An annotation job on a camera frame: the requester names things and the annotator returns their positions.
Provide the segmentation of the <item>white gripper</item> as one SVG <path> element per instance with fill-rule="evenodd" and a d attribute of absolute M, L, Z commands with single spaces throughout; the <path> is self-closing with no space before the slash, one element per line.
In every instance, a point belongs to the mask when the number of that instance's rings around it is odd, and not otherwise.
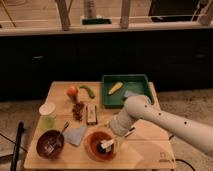
<path fill-rule="evenodd" d="M 109 122 L 109 128 L 117 136 L 124 136 L 130 130 L 136 119 L 131 117 L 125 109 L 114 115 Z"/>

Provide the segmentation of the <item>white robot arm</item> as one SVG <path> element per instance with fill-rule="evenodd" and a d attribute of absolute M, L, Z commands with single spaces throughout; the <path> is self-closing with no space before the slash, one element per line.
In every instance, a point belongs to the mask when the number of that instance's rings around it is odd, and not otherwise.
<path fill-rule="evenodd" d="M 140 119 L 156 124 L 213 157 L 213 126 L 159 110 L 146 95 L 128 97 L 122 110 L 110 120 L 109 127 L 115 135 L 124 136 Z"/>

